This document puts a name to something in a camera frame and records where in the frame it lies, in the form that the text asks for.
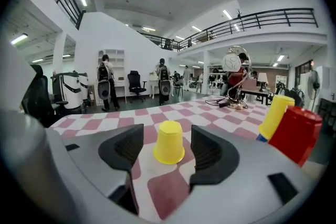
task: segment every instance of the office chair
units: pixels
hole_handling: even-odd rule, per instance
[[[297,92],[296,90],[294,90],[294,89],[292,89],[291,91],[290,91],[290,95],[291,95],[291,97],[294,99],[294,101],[295,101],[295,106],[298,106],[298,107],[300,107],[300,108],[303,108],[303,106],[304,106],[304,104],[305,104],[305,102],[304,102],[304,94],[303,94],[303,92],[302,91],[299,91],[299,92]]]
[[[137,71],[131,71],[128,75],[128,81],[130,83],[130,92],[135,93],[135,96],[131,99],[131,103],[134,99],[140,99],[142,102],[144,101],[143,98],[141,98],[140,93],[146,91],[145,84],[147,81],[143,81],[143,88],[140,85],[140,75]]]
[[[31,67],[35,70],[36,75],[29,85],[21,104],[26,114],[33,116],[44,127],[48,128],[65,115],[55,115],[54,109],[68,102],[56,102],[56,106],[53,108],[48,93],[48,80],[47,77],[43,75],[42,67],[39,65],[31,65]]]

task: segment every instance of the black backpack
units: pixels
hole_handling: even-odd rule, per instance
[[[162,66],[161,68],[160,80],[169,80],[168,68],[166,66]]]
[[[107,67],[102,62],[98,67],[98,81],[102,80],[109,80],[109,72],[107,70]]]

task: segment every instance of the window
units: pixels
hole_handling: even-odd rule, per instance
[[[310,72],[312,69],[312,62],[313,60],[310,60],[308,62],[303,63],[300,66],[295,67],[295,84],[294,88],[297,89],[300,85],[300,75]]]

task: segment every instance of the lamp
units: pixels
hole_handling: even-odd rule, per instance
[[[238,72],[240,68],[242,67],[242,63],[240,61],[240,58],[238,57],[239,53],[243,51],[247,58],[248,58],[248,71],[247,73],[250,73],[251,71],[251,58],[250,55],[247,53],[247,51],[241,47],[241,46],[232,46],[229,48],[228,53],[223,57],[222,59],[222,67],[224,72]],[[238,82],[236,85],[232,86],[230,89],[228,89],[227,94],[230,90],[234,89],[235,87],[239,87],[243,84],[243,82],[247,79],[247,76],[244,76],[243,79]],[[222,106],[228,106],[232,109],[243,109],[245,105],[242,104],[242,100],[240,99],[233,99],[229,95],[229,102],[227,104],[220,104],[220,107]]]
[[[259,81],[260,82],[260,90],[259,90],[259,92],[262,92],[263,91],[263,85],[262,85],[262,83],[263,82],[266,82],[266,83],[268,83],[268,80],[267,80],[267,74],[266,73],[259,73],[259,75],[258,75],[258,80],[257,81]]]

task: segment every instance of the red cup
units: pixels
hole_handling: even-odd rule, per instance
[[[268,142],[302,166],[308,159],[322,127],[322,118],[311,111],[289,106]]]

